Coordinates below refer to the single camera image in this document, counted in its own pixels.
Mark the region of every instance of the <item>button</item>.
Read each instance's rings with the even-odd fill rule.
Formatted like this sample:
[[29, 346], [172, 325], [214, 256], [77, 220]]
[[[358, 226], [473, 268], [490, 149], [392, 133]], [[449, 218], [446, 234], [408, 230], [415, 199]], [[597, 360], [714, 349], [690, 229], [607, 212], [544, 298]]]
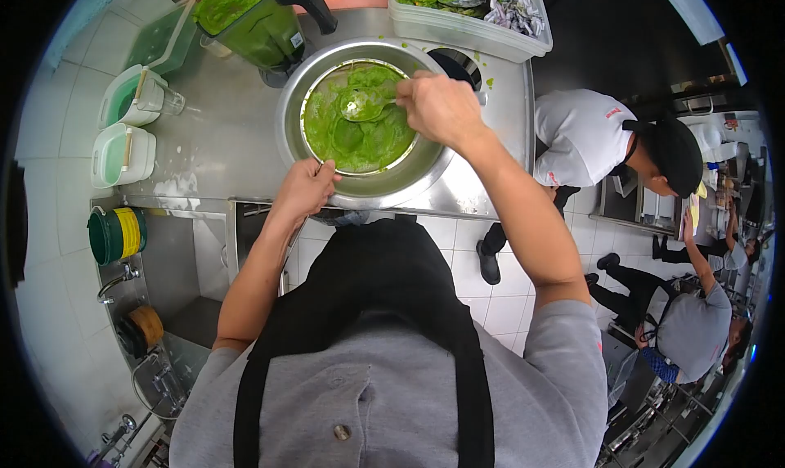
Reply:
[[333, 434], [335, 434], [335, 438], [339, 441], [346, 441], [352, 436], [352, 431], [349, 430], [346, 425], [336, 425], [333, 427]]

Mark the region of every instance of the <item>hand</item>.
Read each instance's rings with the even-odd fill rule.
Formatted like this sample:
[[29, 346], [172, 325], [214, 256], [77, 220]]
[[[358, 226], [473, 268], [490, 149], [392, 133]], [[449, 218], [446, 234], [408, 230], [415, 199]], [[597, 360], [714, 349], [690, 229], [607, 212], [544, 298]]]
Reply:
[[648, 347], [648, 340], [644, 340], [643, 338], [643, 324], [638, 325], [638, 328], [635, 329], [635, 345], [637, 345], [639, 349]]
[[409, 127], [448, 148], [460, 152], [488, 130], [466, 81], [418, 70], [413, 79], [398, 82], [397, 92], [396, 103], [406, 107]]
[[684, 241], [692, 241], [692, 210], [688, 207], [684, 211]]
[[550, 201], [553, 202], [554, 199], [556, 198], [556, 190], [559, 189], [559, 186], [558, 185], [554, 185], [554, 186], [540, 185], [540, 187], [543, 188], [543, 190], [545, 191], [545, 194], [548, 196]]
[[289, 168], [270, 209], [270, 221], [280, 221], [287, 230], [297, 229], [310, 214], [316, 214], [335, 192], [335, 161], [328, 159], [319, 167], [316, 159], [301, 159]]

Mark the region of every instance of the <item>gray t-shirt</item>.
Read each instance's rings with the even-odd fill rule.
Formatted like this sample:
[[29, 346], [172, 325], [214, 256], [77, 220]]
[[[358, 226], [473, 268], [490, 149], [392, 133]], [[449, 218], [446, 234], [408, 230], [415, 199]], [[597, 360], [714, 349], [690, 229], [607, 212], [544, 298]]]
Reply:
[[[731, 301], [720, 283], [714, 283], [706, 299], [691, 295], [673, 299], [665, 319], [660, 321], [667, 302], [668, 294], [658, 287], [648, 305], [648, 313], [660, 324], [656, 341], [659, 351], [679, 366], [677, 383], [698, 381], [728, 341]], [[644, 328], [649, 331], [654, 327], [645, 322]]]
[[[594, 310], [578, 301], [537, 310], [523, 359], [475, 325], [496, 466], [594, 466], [608, 414]], [[237, 389], [249, 351], [211, 353], [174, 426], [173, 468], [232, 466]], [[350, 437], [339, 441], [336, 426]], [[321, 353], [271, 361], [259, 465], [457, 466], [457, 433], [452, 355], [398, 320], [360, 322]]]
[[716, 272], [727, 268], [728, 270], [738, 270], [747, 264], [747, 253], [740, 242], [733, 245], [733, 250], [728, 250], [723, 256], [709, 255], [709, 266]]

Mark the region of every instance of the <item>yellow label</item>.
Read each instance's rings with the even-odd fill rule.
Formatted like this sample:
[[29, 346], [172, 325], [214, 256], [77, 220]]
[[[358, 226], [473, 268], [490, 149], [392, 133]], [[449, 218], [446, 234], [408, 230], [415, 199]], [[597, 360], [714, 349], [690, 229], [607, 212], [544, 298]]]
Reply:
[[120, 227], [123, 229], [123, 255], [120, 258], [130, 257], [139, 251], [141, 242], [139, 221], [130, 207], [115, 209], [114, 213], [120, 219]]

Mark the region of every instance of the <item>spoon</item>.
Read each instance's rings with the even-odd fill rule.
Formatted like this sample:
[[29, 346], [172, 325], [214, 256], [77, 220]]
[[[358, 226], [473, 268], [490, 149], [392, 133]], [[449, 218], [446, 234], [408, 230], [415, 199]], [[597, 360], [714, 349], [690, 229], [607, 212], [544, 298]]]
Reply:
[[[481, 107], [487, 104], [485, 91], [476, 91], [474, 96]], [[344, 92], [339, 101], [344, 119], [350, 122], [365, 122], [376, 119], [387, 105], [395, 103], [395, 98], [384, 98], [375, 88], [352, 88]]]

